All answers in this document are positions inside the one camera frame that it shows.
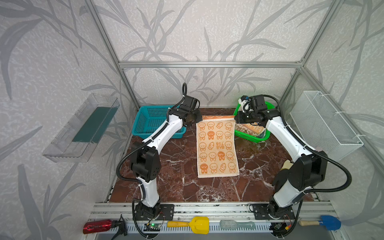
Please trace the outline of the orange bunny towel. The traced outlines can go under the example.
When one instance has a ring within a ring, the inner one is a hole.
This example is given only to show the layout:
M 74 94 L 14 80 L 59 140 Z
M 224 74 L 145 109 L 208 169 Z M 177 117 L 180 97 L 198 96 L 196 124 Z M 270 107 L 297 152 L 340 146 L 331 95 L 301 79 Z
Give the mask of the orange bunny towel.
M 235 148 L 234 116 L 203 116 L 197 127 L 198 178 L 236 177 L 240 174 Z

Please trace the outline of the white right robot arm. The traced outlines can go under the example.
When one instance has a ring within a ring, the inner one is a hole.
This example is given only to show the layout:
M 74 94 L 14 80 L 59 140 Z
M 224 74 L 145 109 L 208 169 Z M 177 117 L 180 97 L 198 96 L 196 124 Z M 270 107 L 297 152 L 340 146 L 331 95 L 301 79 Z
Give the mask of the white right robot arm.
M 302 202 L 307 194 L 336 193 L 347 189 L 352 183 L 352 175 L 325 152 L 318 152 L 305 143 L 288 125 L 280 107 L 269 109 L 265 98 L 266 95 L 240 97 L 240 108 L 234 119 L 238 124 L 258 125 L 270 131 L 292 158 L 292 166 L 276 175 L 273 181 L 275 193 L 267 205 L 268 215 L 277 220 L 290 211 L 292 205 Z M 339 187 L 317 189 L 316 185 L 325 180 L 328 164 L 342 170 L 347 179 Z

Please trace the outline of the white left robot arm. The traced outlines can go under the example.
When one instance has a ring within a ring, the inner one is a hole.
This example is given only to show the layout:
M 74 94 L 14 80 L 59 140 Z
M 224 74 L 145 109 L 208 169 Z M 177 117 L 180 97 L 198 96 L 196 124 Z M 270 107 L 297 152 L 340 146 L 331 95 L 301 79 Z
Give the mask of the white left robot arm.
M 200 101 L 188 96 L 188 86 L 182 85 L 182 99 L 168 108 L 165 121 L 148 138 L 136 142 L 129 154 L 118 163 L 118 179 L 139 184 L 141 199 L 133 199 L 133 217 L 154 220 L 161 212 L 157 176 L 161 170 L 160 153 L 177 131 L 202 121 Z

